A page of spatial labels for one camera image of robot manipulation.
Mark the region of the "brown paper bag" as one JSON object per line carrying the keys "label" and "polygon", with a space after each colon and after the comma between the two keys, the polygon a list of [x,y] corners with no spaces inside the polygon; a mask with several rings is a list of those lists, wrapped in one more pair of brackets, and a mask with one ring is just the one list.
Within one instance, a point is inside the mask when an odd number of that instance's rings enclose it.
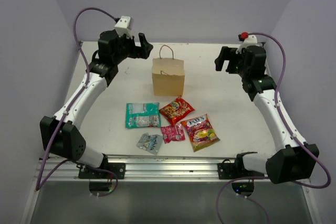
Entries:
{"label": "brown paper bag", "polygon": [[[171,58],[161,56],[161,51],[167,47]],[[182,96],[184,92],[185,70],[184,60],[174,57],[173,49],[168,45],[162,45],[159,50],[159,57],[153,59],[152,83],[155,96]]]}

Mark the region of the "teal snack packet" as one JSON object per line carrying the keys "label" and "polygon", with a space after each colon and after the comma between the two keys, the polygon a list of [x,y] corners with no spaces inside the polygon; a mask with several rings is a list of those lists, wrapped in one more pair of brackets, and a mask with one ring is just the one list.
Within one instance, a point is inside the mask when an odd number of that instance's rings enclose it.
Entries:
{"label": "teal snack packet", "polygon": [[143,127],[161,127],[159,103],[127,103],[125,127],[136,129]]}

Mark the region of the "red rice cracker packet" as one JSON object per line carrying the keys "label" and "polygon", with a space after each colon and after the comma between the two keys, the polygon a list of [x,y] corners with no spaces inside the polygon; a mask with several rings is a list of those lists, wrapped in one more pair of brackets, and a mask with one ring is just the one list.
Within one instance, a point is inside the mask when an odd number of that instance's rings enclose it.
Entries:
{"label": "red rice cracker packet", "polygon": [[195,109],[181,96],[159,110],[171,125],[175,125],[193,111]]}

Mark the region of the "orange Fox's fruits candy bag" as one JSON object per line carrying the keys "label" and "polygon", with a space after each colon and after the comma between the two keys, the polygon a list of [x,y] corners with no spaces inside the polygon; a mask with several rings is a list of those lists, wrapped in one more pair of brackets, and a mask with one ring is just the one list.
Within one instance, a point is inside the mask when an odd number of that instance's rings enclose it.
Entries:
{"label": "orange Fox's fruits candy bag", "polygon": [[194,152],[209,147],[220,139],[213,129],[208,115],[204,114],[196,118],[182,121]]}

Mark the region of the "small pink snack packet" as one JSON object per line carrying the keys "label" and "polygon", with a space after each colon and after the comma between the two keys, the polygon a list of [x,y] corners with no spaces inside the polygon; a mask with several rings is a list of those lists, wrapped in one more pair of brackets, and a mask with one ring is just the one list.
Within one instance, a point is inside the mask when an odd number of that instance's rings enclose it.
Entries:
{"label": "small pink snack packet", "polygon": [[165,144],[170,142],[180,142],[185,140],[185,135],[183,131],[183,126],[181,123],[176,125],[161,127],[161,132],[163,135],[163,141]]}

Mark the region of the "small silver blue snack packet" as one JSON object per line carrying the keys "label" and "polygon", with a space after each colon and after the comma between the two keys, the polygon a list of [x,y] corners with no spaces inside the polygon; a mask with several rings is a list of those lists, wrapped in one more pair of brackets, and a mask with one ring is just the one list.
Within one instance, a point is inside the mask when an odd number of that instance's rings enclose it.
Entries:
{"label": "small silver blue snack packet", "polygon": [[163,137],[161,135],[144,133],[138,140],[137,147],[148,153],[157,155],[162,143]]}

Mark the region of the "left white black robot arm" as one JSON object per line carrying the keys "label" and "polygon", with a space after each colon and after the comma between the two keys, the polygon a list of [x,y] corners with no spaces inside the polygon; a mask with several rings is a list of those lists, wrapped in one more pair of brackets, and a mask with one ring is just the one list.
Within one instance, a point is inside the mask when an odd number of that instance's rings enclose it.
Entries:
{"label": "left white black robot arm", "polygon": [[44,150],[73,162],[90,167],[97,178],[104,178],[109,165],[104,154],[93,150],[80,133],[81,124],[99,95],[110,85],[118,73],[118,65],[127,58],[147,59],[153,45],[145,34],[139,34],[137,46],[133,38],[119,36],[116,30],[104,31],[88,65],[89,72],[66,104],[52,117],[40,121],[40,132]]}

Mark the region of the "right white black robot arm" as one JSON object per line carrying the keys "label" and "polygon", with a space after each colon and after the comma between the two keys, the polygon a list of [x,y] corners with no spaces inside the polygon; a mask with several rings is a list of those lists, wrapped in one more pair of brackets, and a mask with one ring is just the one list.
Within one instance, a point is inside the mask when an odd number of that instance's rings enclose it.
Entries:
{"label": "right white black robot arm", "polygon": [[[262,114],[275,144],[275,153],[244,152],[237,154],[234,172],[240,178],[248,175],[268,175],[274,184],[308,179],[316,164],[308,154],[319,155],[315,144],[308,144],[296,131],[280,96],[275,93],[276,84],[266,74],[266,51],[261,46],[248,46],[237,52],[236,48],[222,47],[215,59],[216,71],[221,71],[228,61],[226,72],[238,74],[244,91]],[[290,133],[285,127],[294,131]]]}

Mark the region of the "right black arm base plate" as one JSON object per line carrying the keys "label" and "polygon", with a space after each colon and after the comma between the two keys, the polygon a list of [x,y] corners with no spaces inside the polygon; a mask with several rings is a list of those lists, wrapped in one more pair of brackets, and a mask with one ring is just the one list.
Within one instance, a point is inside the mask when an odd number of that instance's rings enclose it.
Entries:
{"label": "right black arm base plate", "polygon": [[236,179],[242,177],[264,177],[263,173],[249,171],[245,168],[239,168],[236,162],[232,162],[229,159],[225,159],[220,163],[217,163],[217,173],[220,180]]}

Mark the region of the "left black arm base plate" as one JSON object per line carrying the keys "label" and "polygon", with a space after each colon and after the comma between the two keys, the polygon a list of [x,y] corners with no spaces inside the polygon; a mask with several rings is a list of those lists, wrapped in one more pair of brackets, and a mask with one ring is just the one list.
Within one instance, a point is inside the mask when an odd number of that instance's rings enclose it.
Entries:
{"label": "left black arm base plate", "polygon": [[104,163],[102,167],[95,168],[87,165],[77,165],[79,179],[124,179],[125,163]]}

